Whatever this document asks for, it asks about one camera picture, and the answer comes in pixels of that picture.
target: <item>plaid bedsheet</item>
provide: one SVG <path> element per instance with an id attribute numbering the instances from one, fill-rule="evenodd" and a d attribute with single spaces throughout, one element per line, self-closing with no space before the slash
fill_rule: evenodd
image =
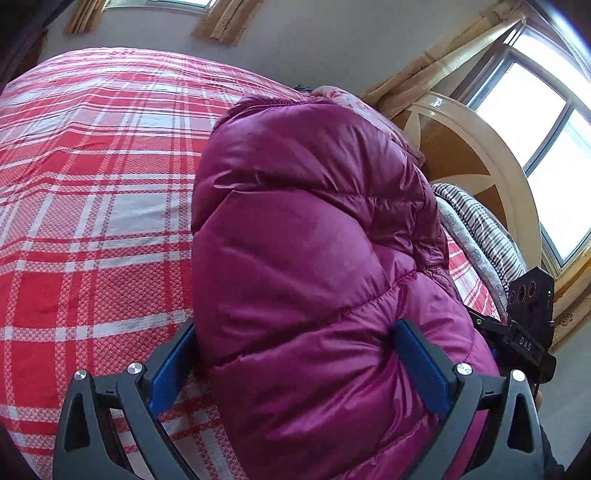
<path id="1" fill-rule="evenodd" d="M 42 479 L 75 370 L 122 371 L 192 317 L 194 169 L 218 117 L 249 93 L 306 98 L 234 67 L 123 48 L 61 55 L 0 97 L 0 419 Z M 489 313 L 451 239 L 450 255 L 462 296 Z M 246 478 L 206 384 L 191 377 L 160 420 L 203 480 Z"/>

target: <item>headboard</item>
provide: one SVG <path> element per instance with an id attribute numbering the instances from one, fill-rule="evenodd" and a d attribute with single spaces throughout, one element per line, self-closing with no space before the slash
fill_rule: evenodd
<path id="1" fill-rule="evenodd" d="M 528 268 L 541 263 L 538 212 L 530 185 L 509 147 L 474 111 L 428 92 L 393 122 L 424 153 L 430 183 L 457 185 L 505 225 Z"/>

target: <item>yellow curtain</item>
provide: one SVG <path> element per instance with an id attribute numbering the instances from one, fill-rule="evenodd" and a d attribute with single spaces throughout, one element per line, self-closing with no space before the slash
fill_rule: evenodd
<path id="1" fill-rule="evenodd" d="M 236 45 L 264 1 L 217 0 L 207 17 L 193 31 L 193 36 Z"/>
<path id="2" fill-rule="evenodd" d="M 556 279 L 553 347 L 591 314 L 591 242 Z"/>
<path id="3" fill-rule="evenodd" d="M 517 22 L 527 6 L 521 0 L 505 0 L 480 15 L 469 27 L 440 40 L 403 70 L 368 90 L 362 100 L 393 118 L 421 98 L 451 72 L 492 44 Z"/>
<path id="4" fill-rule="evenodd" d="M 107 0 L 78 0 L 76 11 L 70 17 L 64 33 L 87 33 L 96 28 Z"/>

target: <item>metal screw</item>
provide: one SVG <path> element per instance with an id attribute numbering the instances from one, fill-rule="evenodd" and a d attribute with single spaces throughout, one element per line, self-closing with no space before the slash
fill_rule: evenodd
<path id="1" fill-rule="evenodd" d="M 457 364 L 456 370 L 460 375 L 471 375 L 472 367 L 468 364 Z"/>
<path id="2" fill-rule="evenodd" d="M 76 371 L 76 373 L 74 374 L 74 380 L 84 380 L 86 378 L 86 370 L 78 370 Z"/>
<path id="3" fill-rule="evenodd" d="M 523 373 L 521 370 L 513 370 L 511 372 L 511 376 L 513 377 L 513 380 L 518 382 L 523 382 L 523 380 L 525 380 L 525 373 Z"/>
<path id="4" fill-rule="evenodd" d="M 142 368 L 142 364 L 140 364 L 139 362 L 134 362 L 132 364 L 129 364 L 129 366 L 127 367 L 127 373 L 131 375 L 137 375 L 142 371 Z"/>

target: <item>quilted jacket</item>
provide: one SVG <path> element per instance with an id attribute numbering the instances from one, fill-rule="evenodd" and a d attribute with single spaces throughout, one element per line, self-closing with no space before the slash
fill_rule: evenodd
<path id="1" fill-rule="evenodd" d="M 197 168 L 192 222 L 197 338 L 250 480 L 405 471 L 438 418 L 388 341 L 398 319 L 454 363 L 498 374 L 447 271 L 427 180 L 330 100 L 249 96 L 227 111 Z"/>

